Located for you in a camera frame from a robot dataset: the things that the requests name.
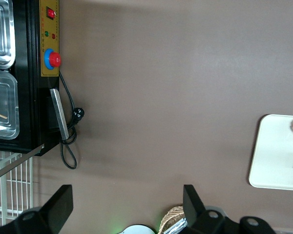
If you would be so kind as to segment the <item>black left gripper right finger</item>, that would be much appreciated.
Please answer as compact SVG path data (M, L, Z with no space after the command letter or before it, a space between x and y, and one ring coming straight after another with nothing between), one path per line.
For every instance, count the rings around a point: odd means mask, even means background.
M183 210L187 226L184 234L233 234L234 222L215 206L205 206L193 185L184 185Z

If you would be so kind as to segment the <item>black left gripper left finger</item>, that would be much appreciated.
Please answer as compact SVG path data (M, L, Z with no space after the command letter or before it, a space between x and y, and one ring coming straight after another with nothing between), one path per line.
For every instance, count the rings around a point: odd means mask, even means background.
M40 208L1 226L1 234L58 234L73 211L72 185L62 185Z

